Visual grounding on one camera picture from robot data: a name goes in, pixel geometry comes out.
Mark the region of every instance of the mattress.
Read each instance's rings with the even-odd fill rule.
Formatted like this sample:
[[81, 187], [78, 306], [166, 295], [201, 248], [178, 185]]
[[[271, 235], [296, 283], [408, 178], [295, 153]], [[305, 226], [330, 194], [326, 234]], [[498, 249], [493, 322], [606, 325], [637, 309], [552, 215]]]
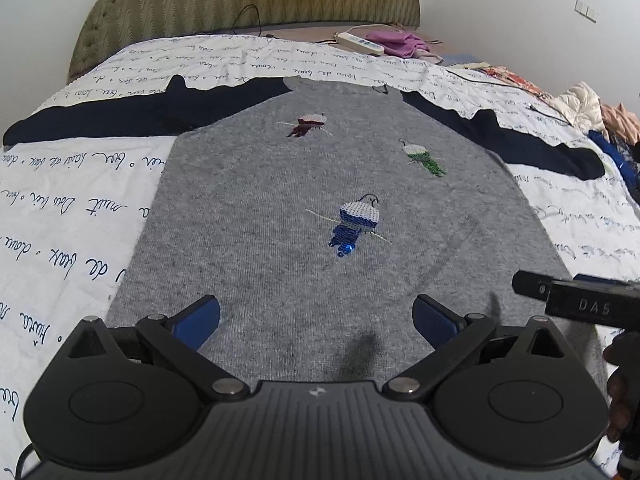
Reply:
[[[466, 118], [491, 108], [501, 126], [550, 145], [587, 147], [605, 168], [604, 176], [596, 180], [581, 181], [523, 165], [508, 169], [571, 274], [640, 278], [640, 210], [610, 158], [580, 132], [556, 120], [556, 112], [536, 98], [496, 86], [488, 76], [470, 70], [372, 58], [325, 44], [278, 38], [190, 36], [130, 46], [57, 92], [39, 110], [162, 92], [175, 74], [199, 89], [274, 76], [388, 85], [418, 91], [431, 103]], [[532, 104], [545, 115], [533, 111]], [[2, 467], [13, 470], [28, 442], [22, 405], [60, 342], [82, 316], [107, 313], [126, 275], [173, 142], [173, 137], [75, 138], [18, 144], [3, 153]], [[607, 328], [598, 332], [603, 344], [614, 335]], [[604, 442], [595, 461], [610, 472], [615, 453], [616, 447]]]

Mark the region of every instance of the white logo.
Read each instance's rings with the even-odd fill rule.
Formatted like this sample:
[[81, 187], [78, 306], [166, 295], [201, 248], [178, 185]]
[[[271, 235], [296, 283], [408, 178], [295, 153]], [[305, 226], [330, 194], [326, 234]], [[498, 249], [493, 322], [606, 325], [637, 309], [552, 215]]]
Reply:
[[313, 395], [316, 398], [323, 396], [325, 393], [326, 390], [322, 386], [316, 386], [315, 388], [309, 390], [309, 394]]

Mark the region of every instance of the blue garment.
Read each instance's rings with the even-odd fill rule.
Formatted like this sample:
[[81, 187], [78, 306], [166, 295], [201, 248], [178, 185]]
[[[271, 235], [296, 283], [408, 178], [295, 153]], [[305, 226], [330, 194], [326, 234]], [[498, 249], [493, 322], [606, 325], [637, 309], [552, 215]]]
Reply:
[[613, 159], [613, 162], [616, 163], [617, 168], [620, 170], [620, 175], [625, 181], [626, 186], [629, 188], [629, 191], [636, 190], [636, 172], [625, 162], [625, 159], [622, 158], [622, 155], [620, 155], [618, 150], [609, 144], [607, 139], [605, 139], [599, 132], [590, 130], [588, 136], [603, 152]]

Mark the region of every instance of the bed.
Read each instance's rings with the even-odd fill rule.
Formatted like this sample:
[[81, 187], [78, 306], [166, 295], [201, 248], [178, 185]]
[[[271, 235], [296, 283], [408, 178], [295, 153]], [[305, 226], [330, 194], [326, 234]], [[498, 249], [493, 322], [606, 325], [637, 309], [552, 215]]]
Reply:
[[[259, 9], [259, 22], [252, 9], [241, 12], [249, 4]], [[524, 164], [506, 168], [571, 275], [640, 279], [638, 205], [612, 160], [552, 108], [472, 70], [366, 57], [320, 43], [362, 23], [410, 30], [419, 17], [418, 0], [98, 0], [72, 53], [69, 85], [36, 112], [161, 94], [175, 75], [201, 91], [298, 78], [418, 92], [462, 118], [492, 109], [503, 128], [598, 155], [604, 175], [587, 180]], [[260, 36], [254, 28], [212, 33], [258, 25]], [[0, 278], [0, 465], [6, 474], [28, 443], [21, 419], [28, 392], [78, 319], [107, 316], [127, 279], [175, 142], [175, 136], [126, 131], [92, 139], [91, 122], [82, 127], [85, 135], [18, 143], [0, 162], [0, 258], [6, 270]], [[329, 124], [327, 130], [331, 135]], [[598, 349], [614, 335], [603, 327], [597, 333]], [[611, 473], [616, 453], [603, 441], [594, 460]]]

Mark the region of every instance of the silver screw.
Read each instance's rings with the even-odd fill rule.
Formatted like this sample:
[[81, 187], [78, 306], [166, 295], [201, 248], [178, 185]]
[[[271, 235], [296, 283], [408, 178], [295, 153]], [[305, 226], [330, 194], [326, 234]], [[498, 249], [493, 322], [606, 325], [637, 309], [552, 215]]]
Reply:
[[226, 377], [224, 379], [218, 379], [211, 387], [216, 393], [233, 395], [242, 391], [244, 383], [235, 377]]
[[398, 394], [412, 394], [420, 383], [411, 377], [395, 377], [389, 381], [389, 388]]

